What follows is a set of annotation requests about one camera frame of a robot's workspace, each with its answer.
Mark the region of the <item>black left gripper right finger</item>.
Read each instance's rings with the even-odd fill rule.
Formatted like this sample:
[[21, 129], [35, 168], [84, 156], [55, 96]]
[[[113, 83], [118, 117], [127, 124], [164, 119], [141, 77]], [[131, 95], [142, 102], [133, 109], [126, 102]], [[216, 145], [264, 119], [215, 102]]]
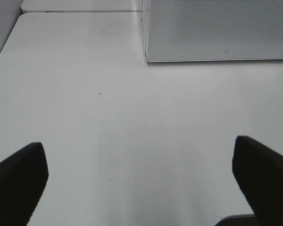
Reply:
[[258, 223], [283, 226], [283, 155], [248, 136], [238, 136], [232, 171]]

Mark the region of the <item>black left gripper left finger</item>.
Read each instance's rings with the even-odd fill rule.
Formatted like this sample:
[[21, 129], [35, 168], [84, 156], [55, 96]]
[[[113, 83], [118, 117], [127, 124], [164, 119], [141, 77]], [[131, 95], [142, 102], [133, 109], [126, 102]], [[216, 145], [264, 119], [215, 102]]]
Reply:
[[26, 226], [49, 177], [42, 143], [34, 142], [0, 162], [0, 226]]

